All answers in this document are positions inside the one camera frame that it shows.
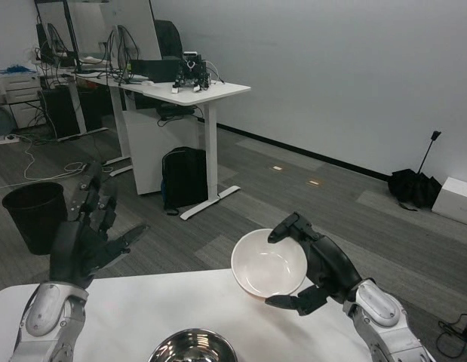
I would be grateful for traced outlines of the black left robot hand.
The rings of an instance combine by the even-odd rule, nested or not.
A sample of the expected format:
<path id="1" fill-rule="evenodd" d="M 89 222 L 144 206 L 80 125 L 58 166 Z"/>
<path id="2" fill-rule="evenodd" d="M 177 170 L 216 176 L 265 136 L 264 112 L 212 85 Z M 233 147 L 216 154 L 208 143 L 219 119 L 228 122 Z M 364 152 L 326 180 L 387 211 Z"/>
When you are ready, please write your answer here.
<path id="1" fill-rule="evenodd" d="M 101 181 L 99 162 L 87 167 L 75 188 L 68 219 L 57 229 L 50 253 L 49 279 L 86 289 L 95 274 L 126 257 L 149 226 L 140 223 L 115 240 L 108 230 L 116 219 L 117 187 Z"/>

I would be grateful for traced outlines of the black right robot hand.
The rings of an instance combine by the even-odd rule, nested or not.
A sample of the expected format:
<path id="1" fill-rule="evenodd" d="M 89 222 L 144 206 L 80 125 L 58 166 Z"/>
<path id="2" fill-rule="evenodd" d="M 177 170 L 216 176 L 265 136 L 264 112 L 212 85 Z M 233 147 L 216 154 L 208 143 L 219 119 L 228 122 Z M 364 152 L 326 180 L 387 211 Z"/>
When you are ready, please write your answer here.
<path id="1" fill-rule="evenodd" d="M 305 316 L 325 305 L 328 298 L 344 303 L 351 289 L 362 282 L 357 269 L 340 247 L 328 236 L 315 231 L 299 213 L 292 213 L 278 224 L 270 232 L 268 242 L 277 244 L 285 238 L 292 238 L 302 247 L 307 261 L 306 277 L 314 285 L 297 296 L 271 296 L 266 299 L 267 305 L 295 310 Z"/>

